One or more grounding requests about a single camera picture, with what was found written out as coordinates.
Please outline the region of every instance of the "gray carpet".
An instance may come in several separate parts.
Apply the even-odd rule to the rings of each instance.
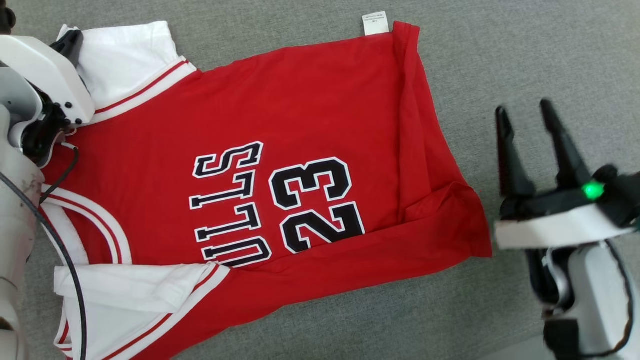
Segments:
[[[203,70],[288,45],[360,36],[360,16],[422,28],[420,55],[453,154],[498,213],[493,111],[507,105],[536,184],[555,160],[538,101],[548,96],[592,170],[637,170],[640,158],[640,3],[636,0],[9,0],[15,35],[51,42],[81,29],[167,20],[180,54]],[[640,278],[638,236],[623,241]],[[57,255],[38,239],[23,319],[34,359],[57,359]],[[189,349],[179,359],[477,359],[541,332],[523,255],[498,252],[440,274],[285,307]]]

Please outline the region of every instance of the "white label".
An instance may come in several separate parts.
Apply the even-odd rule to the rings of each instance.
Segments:
[[[389,32],[387,12],[370,13],[362,17],[364,35],[382,34]]]

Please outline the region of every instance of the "gray fabric surface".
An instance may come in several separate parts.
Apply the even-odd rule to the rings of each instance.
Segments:
[[[442,129],[490,221],[500,197],[493,111],[507,105],[531,177],[554,184],[538,101],[548,96],[592,170],[638,169],[640,3],[636,0],[9,0],[15,35],[54,40],[81,29],[167,20],[180,54],[208,70],[288,45],[362,34],[360,16],[386,10],[419,25]],[[640,243],[622,244],[640,278]],[[34,359],[56,359],[57,255],[39,237],[23,319]],[[497,252],[442,273],[285,307],[229,329],[179,359],[477,359],[541,332],[524,257]]]

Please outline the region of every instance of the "green light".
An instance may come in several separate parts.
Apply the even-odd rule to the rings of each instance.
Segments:
[[[582,186],[582,192],[584,196],[589,200],[597,200],[604,193],[604,184],[598,181],[590,181]]]

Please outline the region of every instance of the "red fabric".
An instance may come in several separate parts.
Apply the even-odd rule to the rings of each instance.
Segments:
[[[137,358],[166,359],[227,327],[303,302],[439,272],[470,256],[492,254],[478,196],[449,151],[417,53],[419,29],[285,48],[192,74],[117,118],[84,127],[69,142],[79,163],[63,188],[109,211],[129,239],[134,264],[204,262],[202,248],[261,236],[270,259],[231,270],[180,323]],[[260,163],[218,176],[192,176],[197,156],[260,141]],[[58,152],[53,180],[70,161]],[[275,205],[269,177],[278,169],[336,157],[352,187],[328,201],[300,192],[301,206]],[[249,199],[189,209],[189,197],[239,187],[255,170]],[[297,182],[291,190],[300,190]],[[234,206],[254,202],[261,227],[196,242],[194,230],[242,220]],[[333,243],[302,228],[311,249],[293,254],[280,224],[313,209],[355,202],[365,234]],[[91,263],[111,259],[91,222],[72,217]]]

